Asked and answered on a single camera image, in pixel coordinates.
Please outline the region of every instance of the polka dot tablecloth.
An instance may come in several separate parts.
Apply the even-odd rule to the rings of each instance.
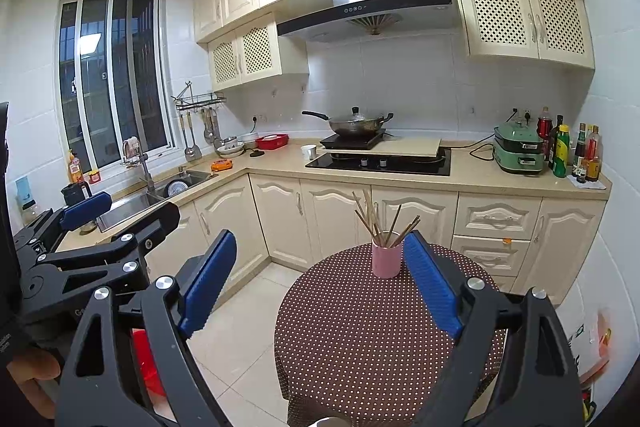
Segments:
[[[497,289],[478,264],[432,247]],[[481,389],[498,373],[503,345],[497,331]],[[404,263],[398,276],[378,279],[371,245],[335,253],[299,277],[278,312],[275,363],[289,400],[287,423],[306,427],[340,416],[354,427],[408,426],[452,348]]]

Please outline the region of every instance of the window frame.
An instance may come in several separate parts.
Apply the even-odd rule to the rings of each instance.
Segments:
[[[65,148],[64,152],[73,147],[69,146],[68,139],[66,137],[65,120],[62,111],[62,90],[60,86],[60,23],[62,16],[62,7],[65,4],[77,2],[76,6],[76,27],[75,27],[75,39],[74,39],[74,71],[76,76],[76,93],[78,99],[78,113],[80,116],[80,122],[82,127],[82,136],[88,137],[84,140],[87,155],[89,157],[89,163],[92,169],[98,169],[95,160],[94,146],[91,142],[90,133],[88,131],[88,122],[86,117],[86,110],[84,108],[84,98],[82,94],[82,77],[81,77],[81,61],[80,61],[80,46],[79,35],[81,28],[81,16],[82,16],[82,2],[84,0],[60,0],[58,3],[58,15],[56,17],[56,42],[55,42],[55,64],[54,64],[54,81],[56,83],[56,111],[58,114],[58,123],[60,127],[60,137],[62,145]],[[170,114],[168,108],[168,93],[164,82],[164,74],[161,64],[161,49],[160,49],[160,0],[154,0],[154,61],[156,66],[156,83],[158,86],[158,95],[160,98],[160,108],[162,116],[162,124],[164,127],[164,136],[166,138],[167,145],[158,147],[156,149],[148,151],[146,154],[149,156],[149,161],[153,161],[160,156],[166,155],[169,151],[177,150],[177,146],[174,142],[172,133]],[[105,177],[111,177],[127,170],[124,165],[124,156],[122,151],[123,137],[121,136],[120,120],[118,119],[118,108],[115,99],[114,79],[113,79],[113,52],[112,52],[112,29],[113,29],[113,0],[107,0],[107,17],[105,26],[106,35],[106,61],[107,61],[107,82],[109,87],[109,98],[111,105],[111,118],[113,120],[113,126],[115,130],[116,140],[118,142],[118,153],[120,154],[120,160],[117,160],[111,164],[108,164],[100,168],[103,179]]]

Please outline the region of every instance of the red basket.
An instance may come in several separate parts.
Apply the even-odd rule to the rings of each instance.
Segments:
[[[158,370],[154,363],[154,356],[151,354],[151,346],[149,346],[149,339],[146,337],[145,330],[133,332],[133,346],[138,356],[140,373],[142,373],[142,378],[145,380],[146,388],[156,394],[166,396],[160,377],[158,377]]]
[[[270,134],[269,136],[258,138],[255,141],[258,149],[263,149],[266,151],[279,149],[280,147],[286,146],[287,143],[289,143],[288,134]]]

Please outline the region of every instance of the countertop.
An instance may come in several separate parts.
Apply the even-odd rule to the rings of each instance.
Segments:
[[[415,188],[416,190],[446,190],[472,192],[474,194],[533,196],[569,200],[608,200],[611,191],[611,182],[602,174],[600,175],[600,180],[606,185],[606,189],[589,190],[577,188],[567,179],[556,178],[549,169],[545,169],[542,174],[537,176],[509,174],[502,171],[495,162],[483,162],[473,158],[469,155],[468,150],[452,150],[450,176],[310,169],[305,168],[308,162],[302,157],[300,145],[312,142],[312,140],[292,140],[289,145],[274,151],[265,151],[265,154],[258,158],[251,158],[249,153],[245,153],[233,159],[234,167],[232,169],[219,172],[219,175],[215,178],[185,190],[166,201],[182,206],[247,173],[307,180],[363,183],[385,187]],[[217,159],[217,156],[206,156],[201,161],[190,164],[188,169],[209,172],[210,164],[214,159]],[[161,180],[162,177],[168,177],[170,174],[158,176],[158,180]],[[71,232],[67,234],[58,250],[71,250],[106,242],[111,236],[119,233],[135,220],[140,219],[141,216],[143,214],[138,214],[107,232],[100,232],[99,229],[86,235],[80,235],[79,232]]]

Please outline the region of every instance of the pink cup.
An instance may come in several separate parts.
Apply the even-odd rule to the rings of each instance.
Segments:
[[[398,232],[392,233],[391,242],[398,238]],[[380,279],[391,279],[400,273],[402,267],[402,243],[393,248],[383,248],[371,241],[371,270]]]

